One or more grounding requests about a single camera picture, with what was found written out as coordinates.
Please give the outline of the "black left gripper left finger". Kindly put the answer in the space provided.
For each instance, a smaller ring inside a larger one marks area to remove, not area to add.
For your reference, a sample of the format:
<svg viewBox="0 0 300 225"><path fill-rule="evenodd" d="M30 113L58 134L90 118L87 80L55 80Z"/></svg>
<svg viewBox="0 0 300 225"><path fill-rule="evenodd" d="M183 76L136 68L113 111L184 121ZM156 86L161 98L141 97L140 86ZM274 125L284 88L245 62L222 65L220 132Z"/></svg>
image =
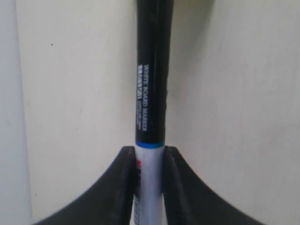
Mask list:
<svg viewBox="0 0 300 225"><path fill-rule="evenodd" d="M135 187L135 149L133 146L125 146L86 192L37 224L128 225Z"/></svg>

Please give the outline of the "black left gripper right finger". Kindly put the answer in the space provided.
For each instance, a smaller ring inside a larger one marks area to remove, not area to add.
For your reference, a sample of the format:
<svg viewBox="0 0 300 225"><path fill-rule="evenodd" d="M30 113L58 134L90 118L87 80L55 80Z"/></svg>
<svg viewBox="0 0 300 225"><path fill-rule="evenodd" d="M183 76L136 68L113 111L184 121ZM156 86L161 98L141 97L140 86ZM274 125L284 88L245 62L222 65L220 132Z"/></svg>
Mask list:
<svg viewBox="0 0 300 225"><path fill-rule="evenodd" d="M297 225L300 156L293 150L242 152L187 162L167 146L162 190L170 225Z"/></svg>

